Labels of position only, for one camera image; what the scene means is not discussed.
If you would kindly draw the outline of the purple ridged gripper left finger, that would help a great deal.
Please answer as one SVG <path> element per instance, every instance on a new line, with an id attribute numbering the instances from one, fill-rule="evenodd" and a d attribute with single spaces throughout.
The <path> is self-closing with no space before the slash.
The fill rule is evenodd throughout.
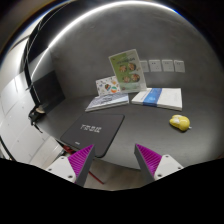
<path id="1" fill-rule="evenodd" d="M 68 157 L 60 156 L 46 170 L 83 187 L 94 157 L 94 146 L 89 145 Z"/>

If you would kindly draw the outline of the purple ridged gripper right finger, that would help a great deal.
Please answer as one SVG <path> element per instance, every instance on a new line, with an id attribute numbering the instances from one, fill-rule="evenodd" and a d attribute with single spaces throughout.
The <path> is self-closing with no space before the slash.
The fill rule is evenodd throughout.
<path id="1" fill-rule="evenodd" d="M 135 145 L 134 154 L 146 184 L 183 169 L 183 166 L 172 156 L 168 154 L 160 155 L 139 144 Z"/>

